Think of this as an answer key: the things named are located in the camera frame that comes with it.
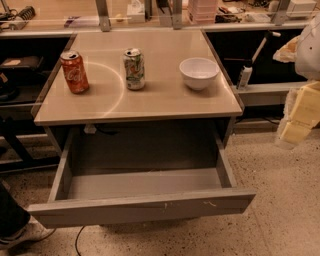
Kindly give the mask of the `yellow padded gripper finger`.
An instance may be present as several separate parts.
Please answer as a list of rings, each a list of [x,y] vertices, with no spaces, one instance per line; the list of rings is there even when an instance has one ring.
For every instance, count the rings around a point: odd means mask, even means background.
[[[277,129],[275,144],[283,149],[299,145],[320,123],[320,82],[313,81],[299,89],[290,89],[284,117]]]

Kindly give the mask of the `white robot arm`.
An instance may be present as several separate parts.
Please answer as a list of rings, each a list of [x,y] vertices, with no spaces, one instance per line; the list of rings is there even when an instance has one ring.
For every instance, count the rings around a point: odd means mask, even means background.
[[[320,123],[320,14],[277,50],[273,59],[293,62],[295,72],[308,80],[301,88],[289,90],[277,130],[276,145],[293,149]]]

